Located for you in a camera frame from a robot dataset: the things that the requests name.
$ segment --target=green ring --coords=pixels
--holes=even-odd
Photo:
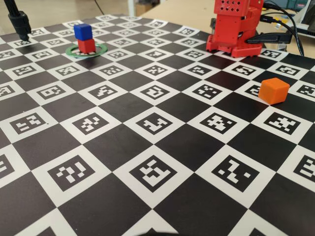
[[[70,57],[74,57],[74,58],[94,58],[97,57],[99,55],[102,55],[104,53],[107,52],[107,47],[104,44],[98,44],[96,43],[95,46],[99,47],[101,50],[95,54],[91,54],[91,55],[77,55],[75,53],[73,53],[72,51],[79,48],[78,45],[72,45],[71,47],[68,47],[67,50],[65,51],[65,53],[70,56]]]

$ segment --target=black square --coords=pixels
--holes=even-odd
[[[305,98],[288,93],[285,102],[273,105],[273,107],[291,113],[295,116],[314,122],[315,103]]]
[[[204,63],[206,65],[213,66],[213,67],[218,68],[218,69],[224,69],[224,68],[228,67],[229,65],[235,63],[235,61],[233,61],[233,60],[219,57],[216,55],[211,55],[207,58],[200,60],[199,62]]]
[[[159,62],[164,64],[164,65],[168,65],[172,68],[175,68],[175,69],[180,69],[180,68],[183,68],[183,67],[193,63],[193,61],[186,59],[186,58],[183,58],[183,57],[180,57],[180,56],[177,56],[177,55],[170,56],[168,58],[160,60]]]
[[[221,141],[187,124],[156,144],[193,171],[203,165],[223,145]]]
[[[178,91],[183,91],[200,80],[194,76],[176,70],[158,79],[158,81]]]
[[[241,60],[242,63],[248,65],[253,65],[262,69],[268,69],[270,66],[274,65],[276,61],[261,57],[247,57]]]
[[[153,155],[135,167],[133,170],[129,171],[129,173],[151,192],[155,192],[170,178],[172,178],[177,173],[177,171],[173,170],[170,166]],[[155,176],[155,180],[161,180],[150,181],[151,176]]]
[[[95,173],[95,171],[79,155],[76,155],[48,170],[48,173],[64,192]]]
[[[14,172],[14,169],[6,156],[4,154],[0,155],[0,179],[12,172]]]
[[[99,106],[121,122],[140,114],[152,105],[141,98],[126,93]]]
[[[259,172],[229,155],[212,171],[213,174],[244,192]]]
[[[218,102],[215,107],[251,122],[268,106],[233,92]]]
[[[172,122],[157,113],[152,113],[136,124],[154,135],[170,126]]]
[[[210,100],[210,99],[214,98],[215,96],[217,96],[218,94],[220,94],[222,91],[217,89],[217,88],[211,87],[207,84],[204,84],[204,85],[196,88],[192,92]]]
[[[281,115],[279,113],[273,112],[264,122],[264,124],[280,130],[286,134],[292,134],[296,128],[301,124],[296,120],[289,117]]]
[[[118,85],[119,87],[127,91],[132,91],[151,81],[152,79],[150,79],[149,77],[139,74],[135,71],[131,71],[129,73],[126,73],[124,75],[118,76],[110,80],[110,82]]]
[[[83,117],[72,123],[75,127],[77,127],[82,133],[85,135],[94,132],[95,130],[100,129],[101,127],[108,124],[104,118],[99,116],[96,113],[89,114],[86,117]]]
[[[184,122],[188,122],[210,106],[188,95],[179,93],[158,104],[157,107]]]
[[[314,159],[310,158],[307,155],[304,155],[293,172],[304,178],[309,179],[310,181],[315,182],[315,175],[313,171],[314,166]]]
[[[226,236],[247,209],[193,174],[154,210],[180,234]]]
[[[119,64],[124,65],[132,70],[135,70],[139,67],[142,67],[150,63],[152,63],[152,61],[138,55],[135,55],[126,59],[122,59],[119,61]]]
[[[59,210],[79,236],[121,236],[151,209],[110,174]]]
[[[302,140],[300,141],[299,145],[308,148],[309,150],[315,151],[315,124],[313,124],[307,133],[304,135]]]
[[[0,199],[1,235],[16,235],[55,208],[32,173],[2,187]]]
[[[37,128],[43,124],[45,124],[45,121],[37,113],[33,113],[23,118],[10,122],[10,125],[18,134],[22,134],[26,131]]]
[[[207,78],[206,81],[209,81],[232,91],[238,89],[248,82],[248,80],[243,77],[233,75],[225,71],[219,71],[218,73]]]
[[[103,81],[104,79],[102,77],[90,71],[83,72],[63,80],[66,85],[76,91],[86,89]]]
[[[253,124],[246,126],[228,145],[274,171],[278,170],[296,146]]]
[[[124,124],[116,126],[84,144],[111,171],[128,162],[151,145],[149,141]]]
[[[211,128],[221,134],[225,134],[226,131],[236,124],[236,122],[217,113],[212,113],[202,122],[200,122],[200,124],[203,124],[206,127]]]
[[[43,106],[58,122],[93,108],[95,105],[78,93],[71,94]]]
[[[4,120],[38,107],[38,104],[27,93],[22,93],[0,101],[0,107],[0,120]]]
[[[57,124],[13,145],[32,170],[76,148],[80,143]]]
[[[170,53],[174,53],[174,54],[188,49],[188,47],[185,47],[185,46],[177,44],[177,43],[169,43],[169,44],[161,46],[159,48],[162,50],[168,51]]]
[[[287,235],[313,235],[315,194],[275,174],[250,210]]]

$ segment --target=black wire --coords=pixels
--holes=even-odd
[[[104,15],[104,12],[102,11],[102,9],[100,8],[100,6],[98,5],[97,1],[96,1],[96,0],[94,0],[94,1],[95,1],[95,3],[96,3],[97,7],[99,8],[99,10],[101,11],[102,15]]]

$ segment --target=white square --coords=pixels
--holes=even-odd
[[[151,22],[145,24],[144,26],[148,26],[151,28],[161,28],[163,26],[167,25],[167,21],[162,21],[162,20],[152,20]]]
[[[209,119],[207,126],[201,123],[206,119]],[[226,121],[234,122],[234,125],[229,127]],[[187,124],[227,144],[249,123],[216,107],[210,107]]]
[[[30,75],[34,75],[40,72],[45,71],[42,67],[37,65],[36,63],[28,63],[24,65],[19,65],[14,68],[10,68],[5,70],[4,72],[12,79],[12,80],[18,80]]]
[[[249,209],[234,226],[228,236],[251,235],[254,229],[260,231],[260,235],[286,236],[281,230]]]
[[[110,15],[110,14],[102,15],[102,16],[96,16],[95,18],[97,18],[100,21],[111,21],[111,20],[118,19],[117,16],[113,16],[113,15]]]
[[[125,121],[124,124],[155,144],[185,123],[157,107],[152,107]]]
[[[243,86],[239,87],[234,92],[241,94],[245,97],[249,97],[249,98],[256,100],[258,102],[264,103],[266,105],[269,105],[267,102],[265,102],[264,100],[262,100],[258,97],[258,94],[260,91],[260,85],[261,84],[259,82],[256,82],[254,80],[250,80],[246,84],[244,84]]]
[[[0,188],[30,171],[12,144],[0,149],[0,173],[3,175],[4,171],[7,174],[0,178]]]
[[[143,58],[152,60],[152,61],[159,61],[159,60],[168,58],[174,54],[167,52],[165,50],[159,49],[159,48],[152,48],[152,49],[147,50],[145,52],[141,52],[138,55],[142,56]]]
[[[30,38],[28,41],[22,41],[21,39],[19,39],[12,42],[8,42],[8,45],[10,45],[12,48],[22,48],[22,47],[29,46],[35,43],[38,43],[38,42],[35,39]]]
[[[162,38],[149,38],[141,41],[140,43],[145,44],[149,47],[158,48],[170,44],[171,41]]]
[[[187,88],[182,93],[213,106],[232,93],[232,91],[219,85],[202,80]]]
[[[289,53],[277,51],[277,50],[270,50],[267,48],[261,49],[260,55],[258,55],[261,58],[267,58],[270,60],[275,61],[281,61],[283,58],[285,58]]]
[[[156,106],[157,104],[171,98],[172,96],[175,96],[179,93],[179,91],[158,81],[152,81],[131,91],[130,93]]]
[[[68,22],[64,22],[63,25],[66,26],[69,29],[73,29],[74,26],[76,25],[80,25],[83,24],[82,21],[80,20],[76,20],[76,21],[68,21]]]
[[[103,54],[102,57],[105,57],[111,61],[120,61],[129,57],[132,57],[134,55],[135,53],[129,52],[123,48],[118,48],[118,49],[111,50]]]
[[[57,167],[69,159],[80,156],[81,159],[93,169],[94,173],[85,178],[84,180],[73,185],[69,189],[62,191],[58,184],[48,173],[49,170]],[[74,198],[84,190],[88,189],[111,172],[105,167],[92,153],[90,153],[84,146],[76,147],[75,149],[65,153],[64,155],[47,162],[46,164],[32,170],[33,175],[40,183],[42,188],[48,194],[53,203],[59,207],[70,199]]]
[[[14,81],[0,85],[0,101],[23,93],[24,90]]]
[[[229,59],[229,60],[233,60],[233,61],[241,61],[241,60],[243,60],[245,58],[245,57],[233,58],[233,57],[231,57],[231,54],[228,54],[228,53],[222,52],[222,51],[218,51],[218,52],[214,53],[214,55],[222,57],[222,58],[226,58],[226,59]]]
[[[15,57],[22,56],[22,55],[23,54],[20,53],[16,49],[9,49],[9,50],[5,50],[5,51],[1,51],[0,52],[0,61],[15,58]]]
[[[283,62],[277,62],[274,65],[270,66],[267,70],[296,80],[301,79],[309,71],[307,69],[286,64]]]
[[[187,58],[189,60],[193,60],[193,61],[200,61],[202,59],[205,59],[209,56],[211,56],[211,53],[199,50],[199,49],[195,49],[195,48],[188,48],[184,51],[181,51],[179,53],[177,53],[176,55],[183,57],[183,58]]]
[[[104,81],[85,88],[78,93],[93,102],[95,105],[99,106],[100,104],[127,93],[127,91],[110,81]]]
[[[37,107],[0,121],[0,128],[10,142],[14,143],[55,124],[58,122],[47,111],[42,107]]]
[[[60,31],[53,32],[53,34],[59,38],[64,38],[74,35],[74,29],[63,29]]]
[[[61,81],[35,88],[27,92],[40,106],[75,93],[71,87]]]
[[[297,145],[277,173],[315,192],[315,152]]]
[[[54,47],[70,44],[71,42],[65,38],[53,38],[53,39],[41,41],[40,43],[46,46],[47,48],[54,48]]]
[[[63,80],[74,75],[81,74],[83,72],[88,71],[88,69],[84,68],[83,66],[72,62],[65,65],[61,65],[52,69],[47,70],[50,74],[55,76],[59,80]]]
[[[112,32],[112,33],[115,34],[115,35],[118,35],[120,37],[129,37],[129,36],[133,36],[133,35],[139,34],[140,32],[135,31],[133,29],[121,29],[121,30],[118,30],[118,31],[115,31],[115,32]]]
[[[181,28],[179,28],[178,30],[174,31],[174,34],[178,34],[180,36],[183,37],[191,37],[195,34],[198,34],[200,32],[200,30],[198,29],[194,29],[188,26],[182,26]]]
[[[104,123],[100,127],[96,127],[98,123],[102,122],[101,119],[104,119],[107,123]],[[80,130],[79,128],[77,128],[77,126],[73,124],[79,120],[82,120],[82,122],[79,123],[86,133],[83,133],[82,130]],[[116,127],[117,125],[121,124],[121,122],[112,117],[100,107],[93,107],[74,117],[64,120],[60,124],[80,143],[84,144],[87,141],[96,138],[97,136]]]
[[[277,119],[277,121],[275,120],[268,121],[271,115],[274,116],[274,113],[280,114],[279,115],[280,119],[283,119],[281,118],[281,116],[285,117],[285,119],[283,121],[281,121],[280,119]],[[260,113],[260,115],[257,116],[252,121],[252,124],[264,130],[267,130],[270,133],[276,134],[284,139],[287,139],[295,144],[298,144],[301,141],[303,136],[306,134],[306,132],[309,130],[309,128],[312,125],[312,123],[308,120],[299,118],[295,115],[284,112],[272,106],[267,107],[262,113]],[[290,130],[293,130],[293,133],[290,134],[286,132]]]
[[[46,49],[39,50],[36,52],[27,53],[24,56],[26,56],[28,59],[30,59],[33,62],[37,62],[40,60],[53,58],[53,57],[58,56],[58,55],[59,55],[59,53],[55,52],[54,50],[52,50],[50,48],[46,48]]]
[[[152,62],[145,66],[142,66],[134,71],[147,76],[153,80],[162,78],[165,75],[168,75],[174,72],[176,69],[169,67],[167,65],[161,64],[159,62]]]
[[[162,217],[160,217],[159,214],[157,214],[154,210],[151,210],[122,236],[142,235],[148,232],[150,229],[154,229],[156,232],[178,234],[178,232]]]
[[[315,85],[313,84],[298,80],[290,87],[289,93],[315,102]]]
[[[138,26],[142,26],[142,24],[139,24],[137,22],[123,22],[123,23],[117,24],[117,26],[123,27],[125,29],[131,29]]]
[[[231,170],[231,173],[227,178],[240,181],[241,174],[235,174],[233,172],[240,165],[246,165],[247,167],[252,168],[258,172],[255,178],[243,192],[231,185],[229,182],[221,179],[220,177],[212,173],[218,165],[220,165],[225,159],[230,157],[233,157],[234,159],[236,159],[236,161],[231,164],[229,168]],[[223,146],[195,173],[247,208],[249,208],[253,204],[258,195],[266,187],[268,182],[275,174],[273,170],[270,170],[264,165],[245,156],[244,154],[231,148],[228,145]]]
[[[76,236],[69,223],[65,220],[58,208],[52,210],[40,219],[36,220],[30,226],[20,231],[15,236],[40,235],[47,228],[51,228],[56,236]]]
[[[248,80],[252,80],[265,70],[238,61],[224,68],[223,71],[243,77]]]
[[[163,35],[169,34],[170,32],[162,29],[150,29],[142,33],[151,37],[161,37]]]
[[[103,30],[103,29],[93,29],[92,30],[93,37],[98,37],[98,36],[109,34],[109,33],[110,32]]]
[[[116,38],[114,40],[107,41],[106,43],[109,43],[109,44],[111,44],[115,47],[118,47],[118,48],[123,48],[126,46],[136,44],[138,42],[131,39],[131,38]]]
[[[124,75],[132,70],[123,65],[118,64],[117,62],[113,62],[92,69],[91,71],[99,75],[100,77],[103,77],[104,79],[111,80],[113,78],[116,78],[117,76]]]
[[[179,40],[174,41],[174,43],[183,45],[185,47],[194,48],[196,46],[199,46],[203,43],[206,43],[206,41],[202,41],[196,38],[181,38]]]
[[[111,26],[114,26],[114,25],[115,24],[113,24],[113,23],[104,22],[104,21],[91,24],[91,26],[93,28],[98,28],[98,29],[107,28],[107,27],[111,27]]]
[[[194,62],[192,64],[189,64],[179,69],[179,71],[182,71],[186,74],[189,74],[201,80],[204,80],[218,73],[220,70],[213,66],[209,66],[200,62]]]
[[[165,181],[165,178],[168,178],[168,175],[170,178],[168,178],[160,187],[152,191],[135,178],[134,175],[130,173],[132,171],[141,171],[144,175],[144,183],[152,187],[155,187],[157,184],[161,184],[162,181]],[[158,173],[158,177],[148,177],[147,174],[150,172]],[[189,176],[191,176],[193,171],[158,147],[151,146],[116,169],[113,173],[146,204],[148,204],[151,208],[154,208],[179,185],[181,185]]]

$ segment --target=printed pattern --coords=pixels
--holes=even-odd
[[[93,60],[65,54],[83,22],[108,47]],[[1,234],[311,235],[315,60],[207,37],[108,14],[1,37]]]

